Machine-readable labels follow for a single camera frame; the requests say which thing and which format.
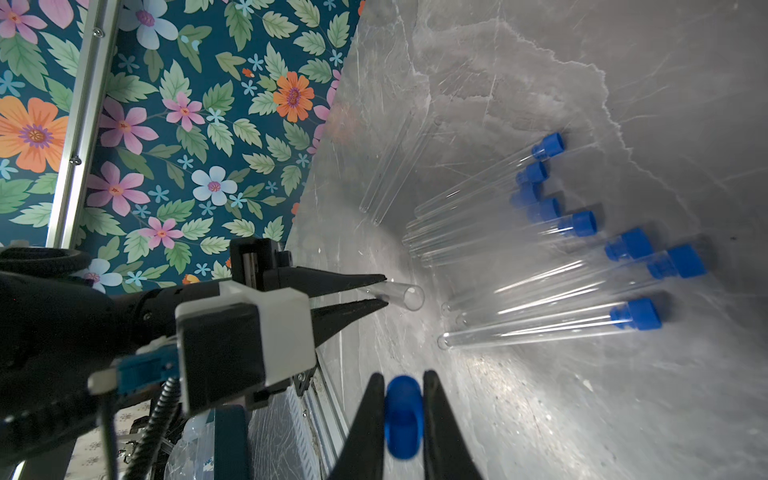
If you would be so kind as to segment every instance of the capped test tube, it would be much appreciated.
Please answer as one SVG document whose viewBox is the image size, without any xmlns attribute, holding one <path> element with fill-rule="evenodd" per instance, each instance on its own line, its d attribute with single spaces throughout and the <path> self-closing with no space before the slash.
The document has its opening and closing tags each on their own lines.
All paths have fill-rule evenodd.
<svg viewBox="0 0 768 480">
<path fill-rule="evenodd" d="M 462 198 L 476 194 L 484 190 L 489 184 L 493 184 L 500 176 L 517 173 L 527 165 L 547 158 L 554 157 L 565 151 L 565 144 L 560 134 L 555 133 L 544 137 L 540 143 L 531 145 L 523 150 L 506 157 L 504 160 L 486 168 L 479 174 L 464 180 L 460 184 L 449 188 L 440 195 L 427 200 L 414 209 L 417 217 L 424 217 L 433 210 L 446 204 L 461 201 Z"/>
<path fill-rule="evenodd" d="M 654 252 L 645 232 L 634 228 L 621 235 L 606 240 L 605 243 L 583 250 L 581 253 L 560 257 L 552 268 L 541 270 L 525 278 L 511 278 L 504 283 L 497 283 L 485 291 L 468 291 L 444 302 L 443 315 L 457 313 L 473 303 L 492 301 L 499 295 L 517 295 L 533 289 L 541 289 L 554 282 L 575 280 L 582 276 L 609 270 L 617 262 L 639 260 Z"/>
<path fill-rule="evenodd" d="M 447 350 L 550 342 L 660 328 L 661 321 L 653 302 L 640 298 L 446 332 L 438 337 L 437 343 L 441 349 Z"/>
</svg>

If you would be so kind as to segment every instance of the green leaf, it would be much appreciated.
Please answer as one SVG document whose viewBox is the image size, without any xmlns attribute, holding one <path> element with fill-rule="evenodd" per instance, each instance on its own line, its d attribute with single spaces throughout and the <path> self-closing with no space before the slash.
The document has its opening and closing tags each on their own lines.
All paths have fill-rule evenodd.
<svg viewBox="0 0 768 480">
<path fill-rule="evenodd" d="M 252 100 L 249 114 L 269 115 L 277 111 L 277 104 L 275 103 L 272 93 L 261 92 Z"/>
<path fill-rule="evenodd" d="M 328 25 L 328 41 L 336 48 L 346 45 L 349 38 L 349 12 L 336 15 Z"/>
<path fill-rule="evenodd" d="M 15 212 L 27 200 L 29 194 L 25 191 L 32 180 L 8 180 L 0 178 L 0 214 Z"/>
<path fill-rule="evenodd" d="M 247 202 L 248 202 L 248 211 L 256 215 L 256 217 L 259 220 L 264 220 L 264 214 L 261 213 L 261 205 L 257 204 L 251 199 L 248 199 Z"/>
<path fill-rule="evenodd" d="M 135 262 L 142 257 L 146 257 L 149 255 L 149 237 L 143 237 L 139 235 L 139 230 L 130 232 L 125 237 L 125 243 L 123 243 L 123 253 L 128 254 L 129 263 Z"/>
<path fill-rule="evenodd" d="M 165 249 L 165 260 L 181 274 L 192 260 L 190 246 L 186 243 L 176 242 L 173 248 Z"/>
<path fill-rule="evenodd" d="M 256 233 L 256 227 L 253 225 L 253 222 L 248 220 L 227 222 L 222 227 L 238 237 L 252 237 Z"/>
<path fill-rule="evenodd" d="M 56 192 L 56 180 L 58 179 L 58 174 L 42 174 L 40 177 L 38 177 L 37 180 L 35 180 L 35 184 L 32 185 L 32 188 L 27 190 L 30 194 L 53 194 Z"/>
<path fill-rule="evenodd" d="M 213 222 L 213 217 L 188 221 L 181 226 L 181 233 L 184 234 L 184 238 L 197 240 L 198 238 L 205 237 L 205 234 L 210 232 L 210 225 Z"/>
<path fill-rule="evenodd" d="M 232 170 L 232 173 L 227 176 L 227 180 L 234 180 L 237 183 L 245 180 L 246 175 L 250 173 L 250 168 L 244 168 L 243 170 Z"/>
<path fill-rule="evenodd" d="M 22 210 L 22 214 L 11 219 L 11 222 L 19 225 L 32 225 L 35 228 L 45 227 L 51 218 L 51 208 L 53 204 L 43 202 L 42 204 L 32 205 Z"/>
<path fill-rule="evenodd" d="M 254 198 L 256 195 L 264 189 L 264 184 L 251 185 L 243 192 L 245 198 Z"/>
<path fill-rule="evenodd" d="M 195 50 L 192 44 L 195 40 L 202 41 L 203 38 L 206 38 L 208 35 L 210 35 L 210 31 L 211 27 L 208 26 L 194 27 L 193 25 L 186 25 L 179 31 L 179 36 L 176 40 L 176 42 L 179 44 L 179 52 L 181 53 L 181 56 L 184 58 L 189 58 L 189 61 L 192 64 L 192 68 L 197 70 L 197 73 L 203 72 L 203 65 L 200 63 L 200 52 L 198 51 L 199 48 L 198 50 Z"/>
<path fill-rule="evenodd" d="M 48 75 L 40 48 L 14 35 L 0 40 L 0 61 L 8 62 L 14 75 L 26 78 L 38 90 L 45 90 L 43 75 Z"/>
<path fill-rule="evenodd" d="M 56 59 L 56 63 L 61 65 L 66 73 L 73 77 L 78 76 L 78 65 L 80 63 L 80 50 L 69 40 L 61 40 L 50 33 L 44 31 L 40 35 L 51 46 L 48 49 L 51 55 Z"/>
<path fill-rule="evenodd" d="M 53 78 L 46 78 L 46 80 L 48 80 L 48 93 L 51 94 L 51 101 L 59 110 L 69 112 L 69 109 L 72 108 L 72 89 L 58 83 Z"/>
<path fill-rule="evenodd" d="M 163 70 L 163 77 L 160 79 L 160 95 L 164 100 L 176 101 L 176 95 L 179 92 L 183 92 L 187 97 L 192 95 L 190 79 L 184 76 L 181 65 L 174 60 L 170 70 Z"/>
<path fill-rule="evenodd" d="M 256 128 L 256 125 L 250 123 L 247 118 L 240 118 L 235 120 L 232 125 L 232 130 L 235 135 L 249 145 L 256 145 L 261 148 L 261 133 Z"/>
<path fill-rule="evenodd" d="M 194 208 L 195 200 L 187 200 L 185 202 L 176 200 L 175 202 L 168 202 L 165 205 L 161 205 L 157 209 L 157 219 L 161 222 L 173 218 L 178 223 L 181 223 L 192 214 L 192 208 Z"/>
<path fill-rule="evenodd" d="M 256 82 L 256 83 L 259 84 L 259 86 L 261 86 L 261 88 L 263 88 L 264 90 L 266 90 L 266 91 L 275 91 L 275 90 L 277 90 L 277 84 L 275 83 L 275 81 L 272 78 L 265 77 L 264 75 L 260 74 L 259 75 L 259 79 L 260 80 L 258 82 Z"/>
<path fill-rule="evenodd" d="M 270 151 L 272 156 L 275 157 L 275 160 L 277 161 L 290 160 L 290 155 L 291 155 L 290 147 L 284 141 L 280 140 L 279 138 L 274 138 L 267 135 L 266 145 L 267 145 L 267 149 Z"/>
<path fill-rule="evenodd" d="M 235 77 L 235 80 L 240 80 L 240 73 L 237 71 L 236 66 L 244 64 L 245 58 L 236 57 L 228 51 L 223 51 L 216 55 L 216 61 L 219 62 L 222 70 Z"/>
<path fill-rule="evenodd" d="M 112 260 L 120 255 L 120 237 L 112 237 L 106 245 L 99 247 L 96 257 L 102 260 Z"/>
<path fill-rule="evenodd" d="M 288 75 L 288 67 L 283 60 L 283 56 L 272 48 L 272 42 L 266 44 L 266 57 L 264 57 L 266 71 L 270 73 L 270 78 L 277 81 L 280 77 Z"/>
<path fill-rule="evenodd" d="M 235 101 L 235 97 L 232 96 L 232 81 L 228 81 L 224 85 L 216 84 L 208 89 L 208 92 L 203 95 L 203 108 L 205 110 L 213 108 L 214 110 L 221 110 L 222 112 L 228 112 L 232 109 L 232 102 Z"/>
<path fill-rule="evenodd" d="M 271 238 L 276 242 L 279 242 L 283 239 L 283 216 L 282 215 L 276 218 L 275 220 L 272 220 L 266 225 L 266 227 L 264 227 L 264 235 L 262 236 L 262 238 Z"/>
<path fill-rule="evenodd" d="M 295 23 L 288 22 L 288 17 L 283 17 L 275 12 L 265 13 L 261 21 L 264 23 L 266 33 L 274 38 L 288 38 L 299 27 Z"/>
<path fill-rule="evenodd" d="M 286 195 L 290 195 L 292 191 L 299 186 L 301 181 L 301 169 L 296 165 L 288 165 L 283 168 L 283 173 L 280 175 L 280 184 L 286 189 Z"/>
<path fill-rule="evenodd" d="M 121 103 L 146 100 L 147 95 L 156 92 L 154 85 L 139 80 L 136 75 L 126 75 L 124 71 L 107 76 L 107 95 Z"/>
<path fill-rule="evenodd" d="M 176 128 L 176 140 L 181 142 L 181 146 L 186 148 L 190 155 L 194 155 L 205 163 L 208 158 L 208 142 L 199 127 L 193 125 L 192 130 L 186 131 L 179 125 Z"/>
<path fill-rule="evenodd" d="M 320 10 L 310 0 L 288 0 L 288 4 L 307 27 L 315 28 L 320 25 Z"/>
<path fill-rule="evenodd" d="M 245 44 L 250 41 L 253 24 L 250 21 L 250 13 L 245 9 L 238 10 L 235 5 L 237 5 L 235 2 L 227 5 L 224 9 L 224 17 L 227 19 L 227 27 L 230 28 L 230 37 L 235 39 L 237 51 L 242 51 Z"/>
<path fill-rule="evenodd" d="M 284 201 L 286 201 L 285 197 L 275 197 L 274 195 L 270 195 L 264 200 L 259 200 L 262 204 L 269 205 L 270 207 L 275 207 Z"/>
<path fill-rule="evenodd" d="M 168 173 L 168 178 L 176 182 L 176 185 L 179 186 L 181 190 L 184 189 L 184 171 L 181 170 L 176 165 L 172 164 L 171 162 L 168 162 L 166 168 L 166 172 Z"/>
<path fill-rule="evenodd" d="M 120 228 L 120 222 L 101 208 L 84 208 L 80 214 L 80 225 L 99 235 L 125 235 Z"/>
<path fill-rule="evenodd" d="M 142 157 L 141 155 L 136 155 L 134 152 L 128 151 L 123 147 L 118 147 L 117 150 L 120 160 L 123 161 L 123 164 L 125 164 L 126 167 L 130 168 L 131 170 L 136 170 L 138 173 L 144 175 L 150 180 L 154 180 L 154 173 L 152 172 L 152 169 L 150 169 L 147 165 L 146 158 Z"/>
<path fill-rule="evenodd" d="M 283 128 L 286 131 L 286 140 L 298 151 L 310 147 L 310 136 L 299 125 L 283 120 Z"/>
<path fill-rule="evenodd" d="M 299 73 L 305 74 L 310 80 L 320 83 L 328 83 L 333 77 L 331 65 L 325 60 L 310 60 L 299 69 Z"/>
<path fill-rule="evenodd" d="M 224 252 L 229 247 L 230 241 L 224 237 L 203 238 L 203 241 L 200 242 L 200 248 L 202 248 L 203 253 L 207 255 L 215 255 Z"/>
<path fill-rule="evenodd" d="M 165 66 L 163 58 L 157 53 L 157 50 L 147 50 L 144 53 L 144 64 L 147 66 L 147 71 L 149 71 L 149 79 L 157 81 L 160 77 L 160 71 Z"/>
<path fill-rule="evenodd" d="M 163 145 L 163 144 L 159 144 L 159 145 L 155 145 L 154 147 L 152 147 L 152 150 L 148 151 L 147 155 L 151 155 L 151 156 L 157 157 L 157 158 L 166 159 L 166 158 L 170 158 L 171 155 L 175 154 L 179 150 L 181 150 L 181 146 L 180 145 Z"/>
<path fill-rule="evenodd" d="M 230 132 L 227 124 L 208 124 L 208 138 L 216 145 L 216 148 L 227 154 L 228 157 L 232 156 L 232 146 L 235 145 L 235 140 L 232 139 L 232 132 Z"/>
<path fill-rule="evenodd" d="M 299 45 L 305 52 L 312 55 L 322 55 L 326 51 L 326 41 L 323 40 L 323 36 L 316 31 L 305 31 L 293 41 L 295 45 Z"/>
<path fill-rule="evenodd" d="M 264 154 L 243 154 L 243 159 L 260 174 L 270 174 L 275 169 L 275 162 Z"/>
</svg>

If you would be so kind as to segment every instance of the light blue flower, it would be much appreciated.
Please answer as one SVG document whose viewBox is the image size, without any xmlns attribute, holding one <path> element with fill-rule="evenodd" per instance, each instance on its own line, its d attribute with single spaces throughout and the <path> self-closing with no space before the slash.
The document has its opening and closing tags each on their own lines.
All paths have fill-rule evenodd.
<svg viewBox="0 0 768 480">
<path fill-rule="evenodd" d="M 333 62 L 334 67 L 338 67 L 340 63 L 344 63 L 344 60 L 341 59 L 341 52 L 336 51 L 336 49 L 333 49 L 333 56 L 331 57 L 331 60 Z"/>
<path fill-rule="evenodd" d="M 141 218 L 147 218 L 147 215 L 151 215 L 152 212 L 147 209 L 146 205 L 137 205 L 136 210 L 133 211 L 133 214 L 138 215 Z"/>
<path fill-rule="evenodd" d="M 0 162 L 0 176 L 5 178 L 6 180 L 11 180 L 11 174 L 18 173 L 18 170 L 8 166 L 8 164 L 10 163 L 11 161 L 7 158 L 3 158 L 2 162 Z"/>
<path fill-rule="evenodd" d="M 143 272 L 141 270 L 137 271 L 136 273 L 128 272 L 128 276 L 130 278 L 125 280 L 125 283 L 133 283 L 135 286 L 141 288 L 141 281 L 147 279 L 147 277 L 141 276 L 142 273 Z"/>
<path fill-rule="evenodd" d="M 202 265 L 200 265 L 198 263 L 197 264 L 197 270 L 195 270 L 194 272 L 195 273 L 199 273 L 202 276 L 206 276 L 208 274 L 208 272 L 210 272 L 210 268 L 208 268 L 208 264 L 207 263 L 203 263 Z"/>
<path fill-rule="evenodd" d="M 187 155 L 184 155 L 184 158 L 180 158 L 176 160 L 176 162 L 181 164 L 181 167 L 183 169 L 192 168 L 192 161 L 194 161 L 194 158 L 189 158 Z"/>
<path fill-rule="evenodd" d="M 0 95 L 5 95 L 7 90 L 11 92 L 11 95 L 20 97 L 22 94 L 18 93 L 16 88 L 23 88 L 24 86 L 26 86 L 26 83 L 23 81 L 13 81 L 13 72 L 6 70 L 2 74 L 2 78 L 0 78 Z"/>
<path fill-rule="evenodd" d="M 253 58 L 249 58 L 248 61 L 253 65 L 253 69 L 256 70 L 257 68 L 261 71 L 264 69 L 261 65 L 264 65 L 263 58 L 259 60 L 259 55 L 253 54 Z"/>
<path fill-rule="evenodd" d="M 125 55 L 122 53 L 118 53 L 118 58 L 120 58 L 122 61 L 118 63 L 118 68 L 125 68 L 128 70 L 128 73 L 134 73 L 134 70 L 138 70 L 139 66 L 134 63 L 136 60 L 136 57 L 131 55 L 128 58 L 125 58 Z"/>
<path fill-rule="evenodd" d="M 310 158 L 307 156 L 307 154 L 299 154 L 299 160 L 297 160 L 296 163 L 302 167 L 306 167 L 310 164 Z"/>
<path fill-rule="evenodd" d="M 203 217 L 206 215 L 213 216 L 214 210 L 216 210 L 216 207 L 210 204 L 210 200 L 208 200 L 205 204 L 199 204 L 198 207 L 203 209 Z"/>
<path fill-rule="evenodd" d="M 166 197 L 166 195 L 168 195 L 168 191 L 169 190 L 163 190 L 160 185 L 157 185 L 154 190 L 147 193 L 154 197 L 154 201 L 160 203 L 163 200 L 168 200 L 168 197 Z"/>
<path fill-rule="evenodd" d="M 219 122 L 224 119 L 224 117 L 221 116 L 221 110 L 216 109 L 216 111 L 214 111 L 213 108 L 209 108 L 208 111 L 210 112 L 210 115 L 205 117 L 206 120 L 219 124 Z"/>
<path fill-rule="evenodd" d="M 245 91 L 243 92 L 244 95 L 256 94 L 256 85 L 253 84 L 253 80 L 249 80 L 248 83 L 241 81 L 240 84 L 245 88 Z"/>
</svg>

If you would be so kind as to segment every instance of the black cable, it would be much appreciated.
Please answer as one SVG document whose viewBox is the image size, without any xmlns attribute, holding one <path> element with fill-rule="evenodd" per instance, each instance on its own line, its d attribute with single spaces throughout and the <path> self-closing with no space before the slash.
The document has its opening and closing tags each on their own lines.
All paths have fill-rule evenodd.
<svg viewBox="0 0 768 480">
<path fill-rule="evenodd" d="M 165 436 L 170 421 L 174 417 L 180 397 L 181 384 L 179 379 L 166 380 L 160 398 L 150 414 L 147 428 L 131 457 L 131 463 L 128 464 L 123 480 L 144 480 L 146 478 L 149 468 L 160 450 L 161 439 Z"/>
</svg>

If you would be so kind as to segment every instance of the pink flower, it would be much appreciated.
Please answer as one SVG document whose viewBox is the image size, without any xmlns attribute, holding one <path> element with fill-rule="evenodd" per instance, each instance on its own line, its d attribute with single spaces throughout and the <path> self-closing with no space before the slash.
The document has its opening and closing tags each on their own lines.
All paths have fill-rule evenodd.
<svg viewBox="0 0 768 480">
<path fill-rule="evenodd" d="M 35 15 L 24 15 L 29 12 L 29 2 L 27 0 L 12 0 L 13 6 L 8 4 L 8 0 L 0 0 L 0 37 L 10 38 L 18 34 L 23 39 L 34 45 L 38 44 L 38 34 L 33 28 L 45 28 L 48 26 L 42 18 Z"/>
<path fill-rule="evenodd" d="M 147 120 L 147 111 L 143 108 L 133 107 L 128 111 L 128 115 L 126 115 L 123 111 L 123 106 L 117 100 L 106 97 L 104 99 L 104 109 L 112 118 L 103 114 L 99 127 L 112 128 L 113 130 L 105 131 L 101 134 L 101 145 L 117 147 L 120 144 L 120 140 L 125 137 L 125 147 L 139 155 L 143 146 L 138 138 L 157 140 L 157 132 L 149 127 L 138 126 L 141 122 Z"/>
<path fill-rule="evenodd" d="M 131 190 L 144 182 L 144 175 L 128 174 L 123 177 L 123 180 L 120 180 L 120 169 L 109 161 L 101 165 L 101 174 L 104 175 L 103 180 L 96 175 L 88 175 L 88 182 L 86 183 L 88 188 L 102 190 L 101 192 L 88 195 L 87 204 L 89 207 L 103 207 L 111 200 L 112 210 L 116 214 L 125 217 L 131 211 L 131 205 L 128 204 L 128 200 L 135 204 L 149 203 L 149 197 L 146 193 L 139 190 Z"/>
<path fill-rule="evenodd" d="M 173 218 L 165 220 L 165 223 L 160 225 L 160 221 L 157 218 L 151 217 L 148 223 L 150 228 L 142 228 L 139 230 L 139 235 L 149 237 L 150 250 L 154 250 L 155 247 L 160 245 L 161 241 L 163 242 L 163 247 L 173 248 L 176 242 L 172 239 L 184 236 L 181 230 L 172 230 L 176 226 L 176 220 Z"/>
<path fill-rule="evenodd" d="M 190 99 L 183 92 L 176 94 L 176 101 L 171 99 L 164 99 L 163 105 L 165 108 L 173 110 L 165 118 L 168 123 L 178 123 L 181 120 L 181 127 L 186 131 L 192 130 L 192 122 L 202 125 L 205 121 L 203 116 L 196 113 L 203 107 L 199 101 L 193 101 L 190 103 Z"/>
</svg>

